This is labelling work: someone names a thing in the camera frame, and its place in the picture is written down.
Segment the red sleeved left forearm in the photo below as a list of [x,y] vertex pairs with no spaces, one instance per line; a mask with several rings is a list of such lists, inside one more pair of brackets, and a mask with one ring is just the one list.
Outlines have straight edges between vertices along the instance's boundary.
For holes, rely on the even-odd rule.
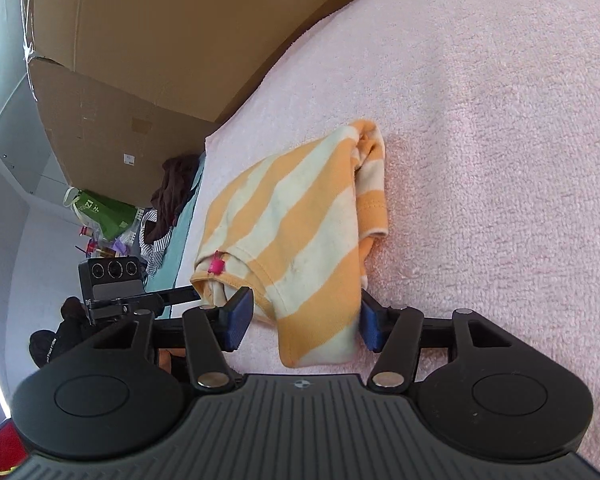
[[3,420],[0,423],[0,478],[9,476],[28,457],[12,420]]

